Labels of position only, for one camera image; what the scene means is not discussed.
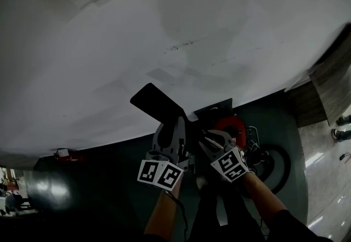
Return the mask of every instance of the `wooden panel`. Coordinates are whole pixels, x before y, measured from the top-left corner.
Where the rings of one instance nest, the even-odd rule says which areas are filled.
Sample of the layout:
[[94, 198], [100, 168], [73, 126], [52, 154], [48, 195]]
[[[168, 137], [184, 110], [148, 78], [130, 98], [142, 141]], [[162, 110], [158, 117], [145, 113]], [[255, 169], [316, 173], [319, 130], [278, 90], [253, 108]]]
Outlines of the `wooden panel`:
[[351, 105], [351, 24], [341, 32], [310, 78], [319, 94], [329, 125]]
[[304, 127], [327, 119], [318, 92], [308, 82], [286, 93], [297, 127]]

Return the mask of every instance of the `person's left arm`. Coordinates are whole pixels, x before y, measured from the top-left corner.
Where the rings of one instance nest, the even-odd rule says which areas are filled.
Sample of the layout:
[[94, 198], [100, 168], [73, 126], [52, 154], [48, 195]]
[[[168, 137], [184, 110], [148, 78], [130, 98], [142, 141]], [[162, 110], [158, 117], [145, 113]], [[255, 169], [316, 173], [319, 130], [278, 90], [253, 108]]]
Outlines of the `person's left arm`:
[[[177, 185], [171, 191], [175, 198], [178, 198], [179, 196], [182, 179], [183, 177], [179, 179]], [[176, 210], [176, 202], [174, 202], [165, 191], [162, 191], [149, 222], [146, 225], [144, 235], [157, 235], [158, 237], [163, 238], [165, 241], [171, 241]]]

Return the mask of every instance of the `concrete floor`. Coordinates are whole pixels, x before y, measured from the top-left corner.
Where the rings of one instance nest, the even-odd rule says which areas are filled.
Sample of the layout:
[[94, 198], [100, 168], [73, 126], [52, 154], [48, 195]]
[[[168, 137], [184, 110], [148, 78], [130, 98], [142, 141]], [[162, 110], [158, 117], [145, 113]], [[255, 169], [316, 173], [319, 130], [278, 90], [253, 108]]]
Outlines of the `concrete floor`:
[[[304, 157], [295, 121], [287, 109], [283, 93], [241, 106], [235, 112], [256, 126], [261, 144], [277, 144], [290, 155], [290, 177], [278, 197], [301, 222], [307, 222], [307, 185]], [[74, 214], [77, 220], [97, 220], [113, 225], [120, 233], [141, 234], [156, 204], [159, 190], [137, 182], [141, 160], [151, 149], [152, 136], [85, 150], [85, 163], [59, 163], [52, 157], [41, 159], [25, 178], [32, 204], [39, 210]], [[180, 198], [185, 206], [189, 229], [199, 203], [195, 177], [186, 173]], [[250, 199], [245, 203], [253, 217], [259, 216]], [[223, 203], [217, 216], [227, 223]], [[174, 241], [183, 241], [184, 222], [177, 213]]]
[[[345, 115], [351, 114], [349, 108]], [[351, 152], [351, 141], [336, 143], [331, 129], [351, 130], [351, 125], [330, 127], [327, 121], [299, 129], [308, 183], [308, 223], [317, 235], [342, 241], [351, 229], [351, 160], [339, 157]]]

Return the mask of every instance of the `cable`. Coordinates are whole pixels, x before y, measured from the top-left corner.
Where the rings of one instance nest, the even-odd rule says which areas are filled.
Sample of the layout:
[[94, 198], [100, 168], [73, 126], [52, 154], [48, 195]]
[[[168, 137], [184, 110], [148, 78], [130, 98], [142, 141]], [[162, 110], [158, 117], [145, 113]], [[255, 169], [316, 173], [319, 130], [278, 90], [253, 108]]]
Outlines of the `cable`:
[[186, 219], [184, 205], [183, 205], [183, 203], [180, 202], [177, 198], [175, 198], [175, 196], [174, 196], [172, 193], [170, 193], [170, 192], [168, 192], [168, 191], [166, 191], [166, 190], [165, 190], [165, 192], [166, 192], [166, 194], [167, 194], [176, 204], [178, 204], [179, 208], [180, 208], [181, 211], [182, 211], [182, 215], [183, 215], [183, 219], [184, 219], [184, 223], [185, 223], [184, 242], [186, 242], [186, 232], [188, 231], [188, 220]]

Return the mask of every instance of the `wall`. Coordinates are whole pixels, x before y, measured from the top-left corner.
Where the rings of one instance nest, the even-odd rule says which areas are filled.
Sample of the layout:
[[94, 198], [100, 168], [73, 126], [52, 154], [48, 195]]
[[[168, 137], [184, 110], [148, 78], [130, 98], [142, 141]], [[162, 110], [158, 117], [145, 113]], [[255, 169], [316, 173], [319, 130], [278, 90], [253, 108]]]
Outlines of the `wall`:
[[49, 155], [152, 133], [148, 82], [187, 113], [284, 89], [351, 20], [351, 0], [0, 0], [0, 147]]

